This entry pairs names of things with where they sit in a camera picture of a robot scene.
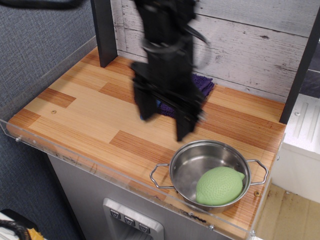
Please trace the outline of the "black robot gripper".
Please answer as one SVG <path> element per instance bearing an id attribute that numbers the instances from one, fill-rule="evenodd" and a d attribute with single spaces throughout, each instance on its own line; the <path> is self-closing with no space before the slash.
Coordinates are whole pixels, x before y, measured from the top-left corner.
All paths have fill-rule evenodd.
<path id="1" fill-rule="evenodd" d="M 175 109 L 176 140 L 192 133 L 201 117 L 205 96 L 192 80 L 193 38 L 182 37 L 174 44 L 143 39 L 147 63 L 131 64 L 134 101 L 140 118 L 149 120 L 158 112 L 160 101 Z"/>

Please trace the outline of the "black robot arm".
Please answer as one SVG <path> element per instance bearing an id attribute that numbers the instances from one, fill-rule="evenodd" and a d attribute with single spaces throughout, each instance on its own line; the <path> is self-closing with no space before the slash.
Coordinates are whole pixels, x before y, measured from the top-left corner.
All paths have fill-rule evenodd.
<path id="1" fill-rule="evenodd" d="M 174 109 L 176 138 L 182 141 L 194 131 L 202 114 L 205 95 L 192 80 L 194 38 L 206 38 L 189 26 L 196 15 L 194 0 L 137 0 L 142 19 L 142 48 L 147 62 L 135 61 L 134 100 L 143 120 L 158 111 L 157 102 Z"/>

